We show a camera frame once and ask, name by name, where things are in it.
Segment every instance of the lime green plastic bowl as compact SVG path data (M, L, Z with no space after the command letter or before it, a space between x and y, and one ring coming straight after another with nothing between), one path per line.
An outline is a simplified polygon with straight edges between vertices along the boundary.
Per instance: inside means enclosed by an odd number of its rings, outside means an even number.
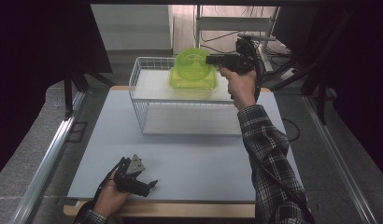
M204 49L185 49L175 58L169 84L177 89L214 89L217 87L216 68L206 64L209 52Z
M185 49L175 58L175 68L178 74L190 81L201 80L210 72L206 64L209 52L204 49Z

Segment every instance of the white table surface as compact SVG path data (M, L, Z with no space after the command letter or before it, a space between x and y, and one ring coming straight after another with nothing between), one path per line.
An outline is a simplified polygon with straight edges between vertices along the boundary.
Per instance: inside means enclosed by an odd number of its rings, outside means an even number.
M258 104L285 132L274 94L262 92ZM144 135L125 90L109 92L67 197L91 199L121 157L134 154L147 167L138 180L159 182L147 198L133 195L131 199L186 203L255 200L248 153L240 136ZM301 182L291 149L287 158Z

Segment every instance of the white wire basket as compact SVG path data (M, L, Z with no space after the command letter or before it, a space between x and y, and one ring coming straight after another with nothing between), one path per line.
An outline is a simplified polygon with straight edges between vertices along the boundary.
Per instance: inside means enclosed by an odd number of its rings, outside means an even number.
M129 92L143 134L240 135L238 110L218 76L214 90L180 90L169 85L175 58L136 59Z

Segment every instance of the left hand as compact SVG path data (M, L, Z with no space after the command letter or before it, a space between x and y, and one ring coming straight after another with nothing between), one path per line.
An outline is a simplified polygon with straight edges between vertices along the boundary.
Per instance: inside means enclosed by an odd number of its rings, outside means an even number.
M115 181L113 180L117 171L113 172L108 181L103 186L101 193L98 196L98 199L95 203L93 211L104 216L111 217L127 201L128 197L131 195L129 192L119 192Z

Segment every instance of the wall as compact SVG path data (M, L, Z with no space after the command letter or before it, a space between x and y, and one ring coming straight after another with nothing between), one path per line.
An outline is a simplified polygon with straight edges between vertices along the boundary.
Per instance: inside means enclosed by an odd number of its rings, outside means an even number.
M106 50L171 49L172 6L92 5Z

